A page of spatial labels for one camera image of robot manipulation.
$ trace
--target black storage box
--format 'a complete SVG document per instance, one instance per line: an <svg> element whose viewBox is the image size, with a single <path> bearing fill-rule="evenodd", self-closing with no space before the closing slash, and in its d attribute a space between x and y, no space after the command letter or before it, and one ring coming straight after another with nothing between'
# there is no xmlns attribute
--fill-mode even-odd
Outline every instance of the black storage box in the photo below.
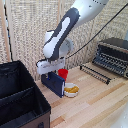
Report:
<svg viewBox="0 0 128 128"><path fill-rule="evenodd" d="M50 113L21 61L0 64L0 128L50 128Z"/></svg>

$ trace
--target red object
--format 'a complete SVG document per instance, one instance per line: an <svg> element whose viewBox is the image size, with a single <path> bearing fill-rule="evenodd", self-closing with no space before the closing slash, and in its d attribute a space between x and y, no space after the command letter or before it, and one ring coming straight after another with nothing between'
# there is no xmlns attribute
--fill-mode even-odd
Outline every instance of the red object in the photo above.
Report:
<svg viewBox="0 0 128 128"><path fill-rule="evenodd" d="M68 70L66 70L66 69L59 69L58 70L58 75L61 76L62 78L64 78L65 81L66 81L66 78L67 78L67 75L68 75Z"/></svg>

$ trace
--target bin handle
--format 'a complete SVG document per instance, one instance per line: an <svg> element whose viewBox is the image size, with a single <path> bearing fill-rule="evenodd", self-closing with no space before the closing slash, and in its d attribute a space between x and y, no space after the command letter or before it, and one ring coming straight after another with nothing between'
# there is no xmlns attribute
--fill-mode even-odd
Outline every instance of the bin handle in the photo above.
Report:
<svg viewBox="0 0 128 128"><path fill-rule="evenodd" d="M43 122L40 123L40 124L38 125L38 128L44 128L44 123L43 123Z"/></svg>

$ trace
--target food in bowl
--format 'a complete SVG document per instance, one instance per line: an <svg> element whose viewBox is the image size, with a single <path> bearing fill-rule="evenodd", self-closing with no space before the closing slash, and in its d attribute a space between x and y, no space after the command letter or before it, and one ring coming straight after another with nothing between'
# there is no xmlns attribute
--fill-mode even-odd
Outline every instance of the food in bowl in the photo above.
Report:
<svg viewBox="0 0 128 128"><path fill-rule="evenodd" d="M76 93L78 92L79 88L77 86L74 86L72 88L64 88L64 91L68 92L68 93Z"/></svg>

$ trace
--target wooden panel wall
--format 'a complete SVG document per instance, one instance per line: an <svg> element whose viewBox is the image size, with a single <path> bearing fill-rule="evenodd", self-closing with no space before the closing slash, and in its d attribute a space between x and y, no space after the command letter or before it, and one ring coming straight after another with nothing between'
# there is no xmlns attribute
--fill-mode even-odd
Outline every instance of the wooden panel wall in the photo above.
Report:
<svg viewBox="0 0 128 128"><path fill-rule="evenodd" d="M37 80L45 32L57 26L58 0L6 0L6 8L13 59L21 60Z"/></svg>
<svg viewBox="0 0 128 128"><path fill-rule="evenodd" d="M6 63L10 61L4 4L3 1L0 0L0 63Z"/></svg>
<svg viewBox="0 0 128 128"><path fill-rule="evenodd" d="M102 12L95 18L91 37L93 37L127 3L128 0L109 0ZM103 31L89 44L86 60L92 60L95 54L97 41L111 37L125 39L127 30L128 7L126 7L110 24L108 24Z"/></svg>
<svg viewBox="0 0 128 128"><path fill-rule="evenodd" d="M73 5L75 0L64 0L64 12L66 12L70 7ZM81 25L80 27L73 30L68 37L73 41L74 43L74 52L76 52L79 48L81 48L84 44L88 42L91 35L91 30L93 26L93 21L90 21L88 23L85 23ZM73 67L76 67L83 63L83 60L85 58L87 51L87 47L85 47L83 50L78 52L76 55L72 56L71 58L66 60L66 66L65 68L71 69Z"/></svg>

